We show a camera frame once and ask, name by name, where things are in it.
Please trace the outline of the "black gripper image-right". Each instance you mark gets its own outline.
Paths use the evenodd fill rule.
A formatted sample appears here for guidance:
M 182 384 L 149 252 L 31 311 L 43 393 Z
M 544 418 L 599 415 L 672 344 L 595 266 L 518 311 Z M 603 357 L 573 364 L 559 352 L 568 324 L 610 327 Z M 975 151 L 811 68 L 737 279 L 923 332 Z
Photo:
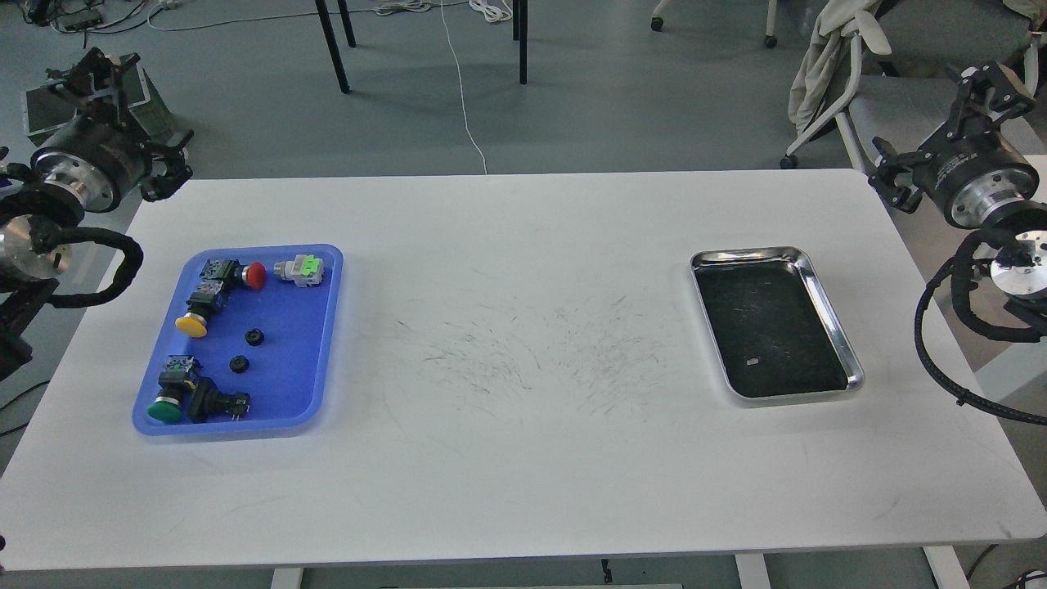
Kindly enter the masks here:
M 874 137 L 879 161 L 869 186 L 906 216 L 929 198 L 960 230 L 1040 230 L 1042 205 L 1032 200 L 1040 176 L 1007 142 L 1001 128 L 1035 109 L 1035 97 L 999 62 L 961 72 L 943 131 L 916 151 L 898 152 Z

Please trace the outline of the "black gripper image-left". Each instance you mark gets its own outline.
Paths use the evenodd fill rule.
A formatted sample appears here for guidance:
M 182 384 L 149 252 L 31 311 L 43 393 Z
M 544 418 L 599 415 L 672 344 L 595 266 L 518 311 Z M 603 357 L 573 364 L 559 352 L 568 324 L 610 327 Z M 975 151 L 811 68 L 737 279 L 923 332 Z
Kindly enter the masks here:
M 193 129 L 158 141 L 130 117 L 122 77 L 140 59 L 112 59 L 94 47 L 62 75 L 62 98 L 83 114 L 34 153 L 31 171 L 74 197 L 82 211 L 111 212 L 133 189 L 147 202 L 168 199 L 193 178 Z

